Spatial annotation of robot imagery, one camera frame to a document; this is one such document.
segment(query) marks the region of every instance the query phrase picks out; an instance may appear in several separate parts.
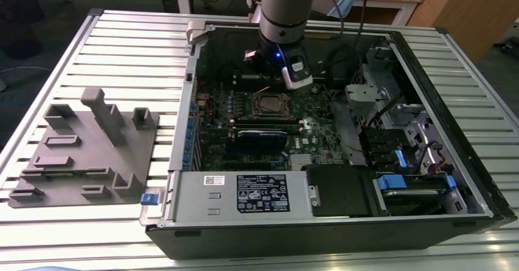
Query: floor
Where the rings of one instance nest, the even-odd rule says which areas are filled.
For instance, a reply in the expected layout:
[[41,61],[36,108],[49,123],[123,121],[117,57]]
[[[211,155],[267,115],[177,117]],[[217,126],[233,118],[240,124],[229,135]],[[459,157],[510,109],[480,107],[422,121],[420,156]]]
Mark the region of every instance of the floor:
[[[67,49],[71,39],[81,25],[91,8],[111,10],[137,10],[144,12],[173,12],[175,0],[39,0],[45,18],[32,25],[35,34],[43,43],[43,51],[27,60],[11,60],[0,53],[0,69],[19,66],[39,66],[52,69]],[[195,0],[195,12],[203,14],[245,16],[244,1]],[[503,55],[494,47],[478,64],[495,90],[512,111],[519,113],[519,60]],[[0,92],[0,150],[24,116],[35,99],[48,73],[43,70],[15,70],[0,74],[8,88]]]

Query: power supply label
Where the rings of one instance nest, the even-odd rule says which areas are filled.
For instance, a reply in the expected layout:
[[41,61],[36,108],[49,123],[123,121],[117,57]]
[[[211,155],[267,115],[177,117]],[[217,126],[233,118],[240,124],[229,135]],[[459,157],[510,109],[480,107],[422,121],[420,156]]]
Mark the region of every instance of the power supply label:
[[285,175],[240,175],[236,183],[240,213],[291,211]]

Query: aluminum extrusion table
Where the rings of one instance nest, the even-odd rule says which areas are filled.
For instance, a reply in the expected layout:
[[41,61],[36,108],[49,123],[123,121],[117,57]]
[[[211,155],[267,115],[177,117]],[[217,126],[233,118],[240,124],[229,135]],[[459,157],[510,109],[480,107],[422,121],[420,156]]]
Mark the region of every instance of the aluminum extrusion table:
[[[148,107],[160,113],[147,186],[163,187],[177,122],[191,19],[245,22],[241,17],[95,11],[36,97],[0,155],[0,271],[60,266],[83,270],[512,270],[519,266],[519,222],[484,234],[459,236],[426,250],[275,258],[169,260],[144,233],[140,219],[159,207],[103,205],[12,209],[7,205],[21,169],[45,130],[49,104],[85,109],[80,93],[100,86],[121,111]],[[312,22],[334,26],[334,22]],[[432,28],[399,30],[519,215],[519,121],[448,34]]]

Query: blue tab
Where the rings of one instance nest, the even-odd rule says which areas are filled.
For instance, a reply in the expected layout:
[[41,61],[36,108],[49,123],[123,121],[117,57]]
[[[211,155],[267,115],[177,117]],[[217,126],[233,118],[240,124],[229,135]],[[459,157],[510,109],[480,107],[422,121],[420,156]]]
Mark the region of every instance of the blue tab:
[[388,184],[383,178],[376,179],[376,182],[379,183],[380,190],[386,190],[388,188]]
[[407,184],[403,175],[383,175],[378,179],[380,190],[386,189],[407,189]]
[[159,194],[144,193],[140,196],[141,205],[159,205]]
[[396,153],[398,161],[400,162],[400,167],[407,168],[407,161],[404,158],[404,154],[402,153],[402,151],[399,149],[395,150],[395,153]]
[[450,189],[455,189],[456,187],[456,181],[454,180],[452,176],[446,177],[447,185]]

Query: green circuit board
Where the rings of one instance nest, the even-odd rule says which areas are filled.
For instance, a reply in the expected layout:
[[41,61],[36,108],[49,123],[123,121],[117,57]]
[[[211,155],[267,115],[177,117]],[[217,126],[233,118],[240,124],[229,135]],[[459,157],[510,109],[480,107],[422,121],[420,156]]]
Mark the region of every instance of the green circuit board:
[[[199,95],[204,171],[289,170],[291,154],[310,154],[314,163],[344,163],[330,106],[334,92],[312,92],[308,87],[289,93],[255,93],[212,87]],[[225,144],[243,130],[287,132],[281,153],[228,153]]]

